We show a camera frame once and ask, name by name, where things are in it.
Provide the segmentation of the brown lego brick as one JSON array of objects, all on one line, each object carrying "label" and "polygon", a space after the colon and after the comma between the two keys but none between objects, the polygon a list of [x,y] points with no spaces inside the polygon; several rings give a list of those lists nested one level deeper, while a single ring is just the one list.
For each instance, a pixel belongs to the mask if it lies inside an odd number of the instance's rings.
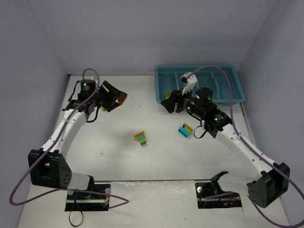
[{"label": "brown lego brick", "polygon": [[127,96],[118,97],[118,98],[116,99],[115,103],[116,103],[117,105],[122,105],[126,99],[127,99]]}]

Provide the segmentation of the yellow black striped lego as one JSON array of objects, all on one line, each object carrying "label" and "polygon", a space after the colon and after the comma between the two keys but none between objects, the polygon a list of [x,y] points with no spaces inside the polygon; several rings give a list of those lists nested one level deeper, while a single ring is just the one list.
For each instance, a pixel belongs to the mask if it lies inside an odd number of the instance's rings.
[{"label": "yellow black striped lego", "polygon": [[133,138],[134,140],[138,140],[139,137],[144,136],[144,131],[138,132],[136,133]]}]

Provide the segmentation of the light blue small lego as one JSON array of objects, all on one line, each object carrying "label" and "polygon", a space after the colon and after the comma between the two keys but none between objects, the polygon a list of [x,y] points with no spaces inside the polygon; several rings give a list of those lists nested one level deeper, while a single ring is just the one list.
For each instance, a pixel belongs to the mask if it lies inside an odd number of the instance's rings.
[{"label": "light blue small lego", "polygon": [[140,137],[138,137],[138,142],[143,142],[143,141],[146,141],[146,139],[145,139],[145,136],[144,135],[142,135],[142,136],[140,136]]}]

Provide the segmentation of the lime green small lego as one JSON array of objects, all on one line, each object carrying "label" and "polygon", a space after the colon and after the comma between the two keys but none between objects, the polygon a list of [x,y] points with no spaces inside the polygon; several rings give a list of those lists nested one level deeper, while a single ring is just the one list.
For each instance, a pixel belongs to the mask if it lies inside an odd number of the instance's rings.
[{"label": "lime green small lego", "polygon": [[140,140],[140,145],[145,146],[147,144],[147,141],[145,139]]}]

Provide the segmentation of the lime green sloped lego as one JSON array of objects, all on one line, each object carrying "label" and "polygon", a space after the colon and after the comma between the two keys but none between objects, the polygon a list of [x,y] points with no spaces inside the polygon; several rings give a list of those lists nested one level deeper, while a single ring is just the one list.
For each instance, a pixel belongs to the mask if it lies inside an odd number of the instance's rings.
[{"label": "lime green sloped lego", "polygon": [[167,92],[167,93],[165,94],[165,99],[170,98],[170,96],[171,96],[171,92]]}]

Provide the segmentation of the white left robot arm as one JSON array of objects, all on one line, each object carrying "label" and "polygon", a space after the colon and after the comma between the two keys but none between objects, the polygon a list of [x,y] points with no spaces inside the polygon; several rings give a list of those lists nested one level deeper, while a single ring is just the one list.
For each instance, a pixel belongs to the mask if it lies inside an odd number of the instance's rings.
[{"label": "white left robot arm", "polygon": [[94,189],[93,176],[73,172],[66,157],[67,152],[79,132],[88,123],[93,112],[104,108],[107,112],[121,106],[127,93],[118,90],[107,81],[100,86],[92,79],[79,80],[80,92],[76,99],[69,97],[68,105],[63,109],[62,121],[50,139],[38,150],[28,154],[31,168],[30,178],[33,185],[61,189]]}]

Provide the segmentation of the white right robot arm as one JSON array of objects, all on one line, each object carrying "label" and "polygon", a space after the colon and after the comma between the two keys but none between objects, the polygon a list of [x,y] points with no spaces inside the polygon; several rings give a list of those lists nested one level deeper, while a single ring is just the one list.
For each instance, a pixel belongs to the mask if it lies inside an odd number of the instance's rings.
[{"label": "white right robot arm", "polygon": [[259,207],[266,208],[288,190],[290,168],[285,163],[277,164],[254,147],[234,127],[232,119],[217,108],[212,98],[213,92],[207,87],[198,89],[194,97],[191,92],[183,94],[181,90],[174,90],[161,104],[169,113],[186,111],[199,120],[204,133],[228,147],[249,170],[249,176],[234,176],[222,171],[212,177],[210,182],[216,195],[244,194]]}]

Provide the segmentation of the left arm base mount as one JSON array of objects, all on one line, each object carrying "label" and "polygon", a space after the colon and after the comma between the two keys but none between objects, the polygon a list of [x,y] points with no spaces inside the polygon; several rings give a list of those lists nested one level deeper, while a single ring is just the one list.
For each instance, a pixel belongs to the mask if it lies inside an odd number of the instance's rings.
[{"label": "left arm base mount", "polygon": [[65,211],[108,211],[109,201],[110,198],[104,195],[73,192],[66,196]]}]

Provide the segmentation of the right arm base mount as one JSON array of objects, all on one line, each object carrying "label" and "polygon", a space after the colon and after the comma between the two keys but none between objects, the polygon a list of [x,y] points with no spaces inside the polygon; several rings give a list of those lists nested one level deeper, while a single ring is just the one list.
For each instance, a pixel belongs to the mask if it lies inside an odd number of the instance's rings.
[{"label": "right arm base mount", "polygon": [[239,194],[223,191],[218,180],[228,174],[222,171],[213,176],[209,181],[195,182],[198,209],[229,209],[241,208],[242,202]]}]

